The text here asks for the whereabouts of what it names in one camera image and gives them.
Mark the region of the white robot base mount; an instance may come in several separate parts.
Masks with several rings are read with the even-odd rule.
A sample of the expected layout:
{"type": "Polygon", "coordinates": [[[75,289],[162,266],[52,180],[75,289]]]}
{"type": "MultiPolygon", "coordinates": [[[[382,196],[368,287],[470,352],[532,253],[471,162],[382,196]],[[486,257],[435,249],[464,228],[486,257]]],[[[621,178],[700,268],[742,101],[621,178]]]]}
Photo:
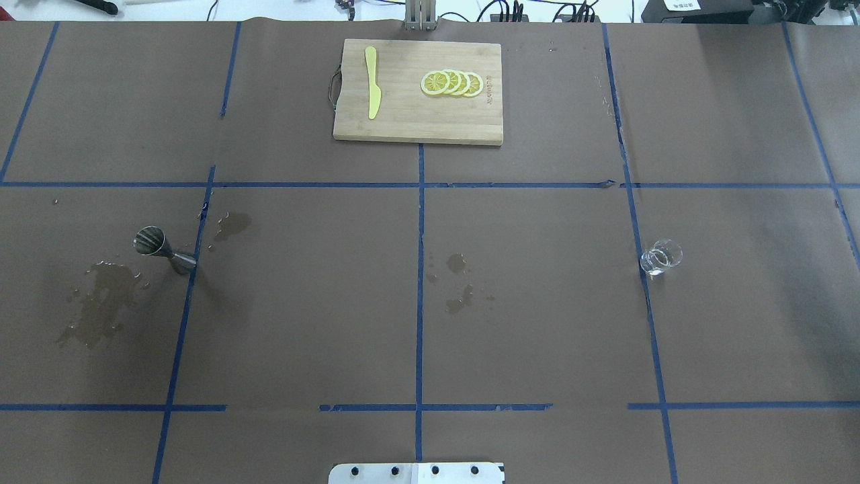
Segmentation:
{"type": "Polygon", "coordinates": [[[329,483],[505,483],[496,462],[383,462],[335,465],[329,483]]]}

